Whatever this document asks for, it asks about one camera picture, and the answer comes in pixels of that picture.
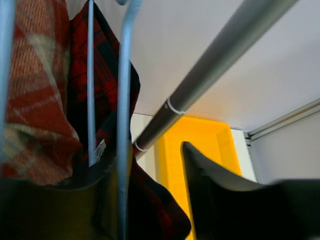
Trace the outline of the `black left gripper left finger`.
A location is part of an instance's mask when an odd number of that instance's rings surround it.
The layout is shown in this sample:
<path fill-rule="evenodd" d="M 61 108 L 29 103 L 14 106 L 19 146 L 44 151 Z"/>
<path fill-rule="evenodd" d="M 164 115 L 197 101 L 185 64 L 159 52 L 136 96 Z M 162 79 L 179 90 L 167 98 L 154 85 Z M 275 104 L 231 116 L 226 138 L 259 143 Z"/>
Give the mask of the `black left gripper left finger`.
<path fill-rule="evenodd" d="M 57 185 L 0 180 L 2 240 L 117 239 L 116 160 L 77 170 Z"/>

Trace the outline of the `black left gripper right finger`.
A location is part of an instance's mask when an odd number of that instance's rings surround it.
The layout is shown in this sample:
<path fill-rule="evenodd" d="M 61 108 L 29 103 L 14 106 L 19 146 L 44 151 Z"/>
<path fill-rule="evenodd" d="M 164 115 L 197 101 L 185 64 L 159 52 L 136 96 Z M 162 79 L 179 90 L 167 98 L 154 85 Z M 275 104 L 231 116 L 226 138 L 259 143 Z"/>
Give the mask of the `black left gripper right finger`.
<path fill-rule="evenodd" d="M 198 240 L 317 240 L 320 181 L 283 179 L 260 184 L 181 145 Z"/>

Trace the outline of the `red navy plaid skirt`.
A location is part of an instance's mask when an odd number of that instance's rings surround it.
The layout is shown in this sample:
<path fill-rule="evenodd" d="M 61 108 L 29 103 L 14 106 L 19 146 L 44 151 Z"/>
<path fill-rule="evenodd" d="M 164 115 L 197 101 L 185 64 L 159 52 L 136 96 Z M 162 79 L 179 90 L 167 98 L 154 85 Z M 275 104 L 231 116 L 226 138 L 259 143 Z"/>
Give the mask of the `red navy plaid skirt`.
<path fill-rule="evenodd" d="M 88 147 L 87 48 L 89 5 L 84 4 L 71 20 L 71 64 L 67 90 L 67 119 Z M 96 142 L 105 142 L 99 166 L 106 173 L 93 186 L 95 202 L 92 223 L 103 239 L 114 239 L 111 216 L 116 209 L 116 149 L 119 41 L 99 7 L 93 7 L 94 101 Z M 184 240 L 192 225 L 172 194 L 154 181 L 130 156 L 128 185 L 128 237 L 131 240 Z"/>

